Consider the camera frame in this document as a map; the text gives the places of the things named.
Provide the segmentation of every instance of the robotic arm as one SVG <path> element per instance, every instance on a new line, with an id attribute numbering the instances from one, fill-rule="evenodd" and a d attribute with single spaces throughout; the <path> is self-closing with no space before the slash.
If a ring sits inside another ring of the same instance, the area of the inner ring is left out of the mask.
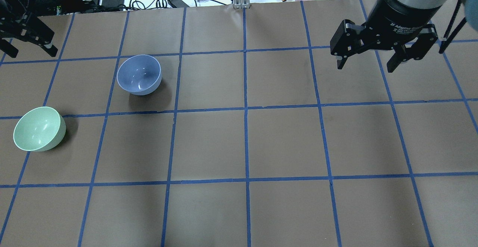
<path id="1" fill-rule="evenodd" d="M 58 49 L 52 44 L 54 34 L 46 24 L 27 11 L 19 0 L 0 0 L 0 50 L 10 57 L 17 57 L 18 49 L 4 38 L 34 43 L 48 55 L 56 56 Z"/>
<path id="2" fill-rule="evenodd" d="M 402 62 L 421 60 L 438 39 L 435 26 L 429 21 L 445 1 L 377 0 L 362 25 L 343 20 L 330 41 L 330 53 L 337 57 L 338 69 L 343 68 L 350 56 L 370 49 L 395 50 L 387 62 L 388 72 L 393 72 Z M 476 2 L 463 0 L 467 19 L 478 29 Z M 415 43 L 407 47 L 406 43 L 415 38 Z"/>

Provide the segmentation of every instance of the grid square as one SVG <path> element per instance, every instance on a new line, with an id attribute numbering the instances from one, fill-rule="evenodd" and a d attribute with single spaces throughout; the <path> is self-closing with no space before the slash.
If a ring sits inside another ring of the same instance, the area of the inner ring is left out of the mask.
<path id="1" fill-rule="evenodd" d="M 244 47 L 242 25 L 242 9 L 190 7 L 186 10 L 183 52 L 241 50 Z"/>
<path id="2" fill-rule="evenodd" d="M 10 207 L 10 202 L 13 197 L 13 191 L 15 191 L 15 188 L 0 189 L 0 222 L 3 222 L 7 216 L 8 208 Z"/>
<path id="3" fill-rule="evenodd" d="M 75 15 L 62 59 L 118 56 L 126 12 Z"/>
<path id="4" fill-rule="evenodd" d="M 96 182 L 165 181 L 173 114 L 109 116 Z"/>
<path id="5" fill-rule="evenodd" d="M 22 184 L 90 182 L 103 117 L 65 118 L 66 135 L 55 148 L 32 152 Z"/>
<path id="6" fill-rule="evenodd" d="M 0 121 L 0 184 L 17 184 L 27 152 L 13 142 L 13 130 L 18 119 Z"/>
<path id="7" fill-rule="evenodd" d="M 408 173 L 389 105 L 323 108 L 335 175 Z"/>
<path id="8" fill-rule="evenodd" d="M 181 22 L 182 9 L 130 12 L 121 54 L 179 53 Z"/>
<path id="9" fill-rule="evenodd" d="M 254 4 L 246 9 L 246 39 L 248 49 L 307 46 L 300 3 Z"/>
<path id="10" fill-rule="evenodd" d="M 60 62 L 48 106 L 62 115 L 104 114 L 116 60 Z"/>
<path id="11" fill-rule="evenodd" d="M 60 56 L 63 42 L 65 41 L 66 33 L 70 28 L 71 15 L 65 16 L 41 16 L 39 17 L 43 23 L 49 26 L 55 32 L 53 35 L 53 45 L 58 48 L 58 53 L 55 57 L 50 57 L 38 45 L 32 43 L 25 43 L 23 41 L 14 39 L 12 45 L 17 47 L 19 53 L 16 58 L 5 56 L 6 62 L 21 62 L 24 60 L 57 60 Z"/>
<path id="12" fill-rule="evenodd" d="M 415 173 L 478 171 L 478 136 L 463 103 L 395 107 Z"/>
<path id="13" fill-rule="evenodd" d="M 435 16 L 432 18 L 432 22 L 435 24 L 437 28 L 438 37 L 441 40 L 443 39 L 443 35 L 447 30 L 447 27 L 450 23 L 450 18 L 453 15 L 453 10 L 456 6 L 457 0 L 447 0 L 445 4 L 437 11 Z M 461 19 L 465 17 L 465 10 L 464 6 L 462 5 L 457 16 L 456 20 L 454 21 L 452 31 L 456 26 L 460 23 Z M 473 28 L 471 28 L 469 23 L 466 23 L 463 26 L 463 29 L 459 31 L 459 33 L 455 37 L 456 40 L 467 40 L 467 39 L 478 39 L 478 33 Z"/>
<path id="14" fill-rule="evenodd" d="M 394 101 L 461 99 L 438 45 L 433 45 L 423 60 L 410 60 L 388 73 L 387 62 L 393 53 L 380 51 L 379 55 Z"/>
<path id="15" fill-rule="evenodd" d="M 247 246 L 246 185 L 174 184 L 165 246 Z"/>
<path id="16" fill-rule="evenodd" d="M 244 111 L 179 113 L 171 179 L 245 177 Z"/>
<path id="17" fill-rule="evenodd" d="M 327 175 L 317 108 L 250 110 L 248 138 L 251 177 Z"/>
<path id="18" fill-rule="evenodd" d="M 314 49 L 313 55 L 321 103 L 389 100 L 373 51 L 353 56 L 343 70 L 337 69 L 336 58 L 330 55 L 329 49 Z"/>
<path id="19" fill-rule="evenodd" d="M 466 98 L 478 98 L 478 43 L 451 43 L 446 55 Z"/>
<path id="20" fill-rule="evenodd" d="M 88 187 L 20 188 L 2 247 L 76 246 Z"/>
<path id="21" fill-rule="evenodd" d="M 419 177 L 415 180 L 433 244 L 476 245 L 478 177 Z"/>
<path id="22" fill-rule="evenodd" d="M 304 9 L 313 46 L 330 45 L 330 38 L 344 19 L 350 19 L 357 25 L 365 22 L 362 7 L 355 0 L 304 2 Z"/>
<path id="23" fill-rule="evenodd" d="M 165 185 L 93 188 L 82 246 L 159 246 Z"/>
<path id="24" fill-rule="evenodd" d="M 328 181 L 251 182 L 250 189 L 253 245 L 337 246 Z"/>
<path id="25" fill-rule="evenodd" d="M 428 246 L 409 178 L 333 181 L 344 247 Z"/>
<path id="26" fill-rule="evenodd" d="M 56 62 L 2 65 L 0 116 L 23 116 L 43 104 Z"/>
<path id="27" fill-rule="evenodd" d="M 243 53 L 183 56 L 178 109 L 244 107 Z"/>
<path id="28" fill-rule="evenodd" d="M 249 106 L 317 104 L 308 50 L 247 53 Z"/>
<path id="29" fill-rule="evenodd" d="M 137 96 L 123 90 L 115 80 L 111 96 L 110 112 L 139 112 L 174 110 L 179 57 L 155 57 L 161 65 L 162 79 L 158 89 L 153 93 Z M 127 59 L 121 59 L 119 65 Z"/>

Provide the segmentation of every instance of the mint green bowl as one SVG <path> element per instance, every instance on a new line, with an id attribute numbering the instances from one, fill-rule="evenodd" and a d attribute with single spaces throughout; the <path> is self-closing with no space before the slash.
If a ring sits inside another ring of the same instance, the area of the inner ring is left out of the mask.
<path id="1" fill-rule="evenodd" d="M 13 141 L 24 151 L 50 150 L 65 136 L 65 120 L 53 108 L 43 106 L 26 113 L 15 126 Z"/>

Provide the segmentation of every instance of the blue bowl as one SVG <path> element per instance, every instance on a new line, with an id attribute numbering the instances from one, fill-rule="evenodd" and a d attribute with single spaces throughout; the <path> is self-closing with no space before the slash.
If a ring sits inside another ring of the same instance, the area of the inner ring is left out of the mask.
<path id="1" fill-rule="evenodd" d="M 147 95 L 161 83 L 159 61 L 150 55 L 137 55 L 119 67 L 116 80 L 119 86 L 134 95 Z"/>

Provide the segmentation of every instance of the bowl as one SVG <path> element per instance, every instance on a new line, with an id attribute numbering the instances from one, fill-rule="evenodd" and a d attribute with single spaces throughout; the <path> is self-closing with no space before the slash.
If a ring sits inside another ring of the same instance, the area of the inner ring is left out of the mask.
<path id="1" fill-rule="evenodd" d="M 134 95 L 147 95 L 159 87 L 162 73 L 159 61 L 150 55 L 137 55 L 119 67 L 119 86 Z"/>
<path id="2" fill-rule="evenodd" d="M 43 106 L 26 113 L 15 126 L 13 141 L 24 151 L 50 150 L 65 136 L 65 120 L 53 108 Z"/>

